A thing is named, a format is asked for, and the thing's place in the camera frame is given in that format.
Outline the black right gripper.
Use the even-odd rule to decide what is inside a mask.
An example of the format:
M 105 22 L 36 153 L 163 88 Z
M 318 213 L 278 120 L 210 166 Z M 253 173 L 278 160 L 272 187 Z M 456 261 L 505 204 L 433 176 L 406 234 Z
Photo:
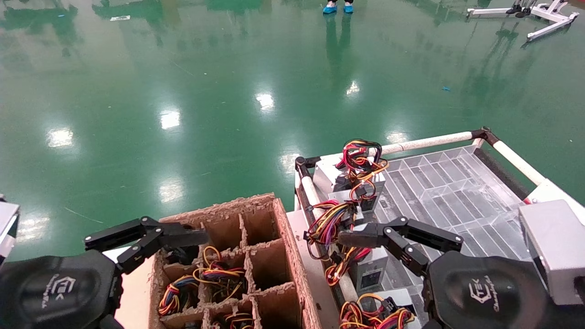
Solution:
M 442 256 L 430 260 L 410 242 Z M 558 305 L 531 262 L 469 257 L 458 234 L 399 217 L 338 233 L 341 245 L 383 247 L 414 275 L 424 276 L 425 329 L 582 329 L 584 306 Z

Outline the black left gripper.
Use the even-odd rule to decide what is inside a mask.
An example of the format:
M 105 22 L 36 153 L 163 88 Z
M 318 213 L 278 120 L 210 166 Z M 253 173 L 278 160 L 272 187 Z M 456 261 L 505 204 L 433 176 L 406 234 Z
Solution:
M 88 235 L 85 250 L 92 251 L 9 262 L 0 275 L 1 327 L 120 329 L 115 312 L 123 292 L 121 273 L 132 273 L 159 251 L 167 264 L 190 265 L 208 242 L 205 229 L 142 217 Z M 118 267 L 100 253 L 129 243 L 117 257 Z

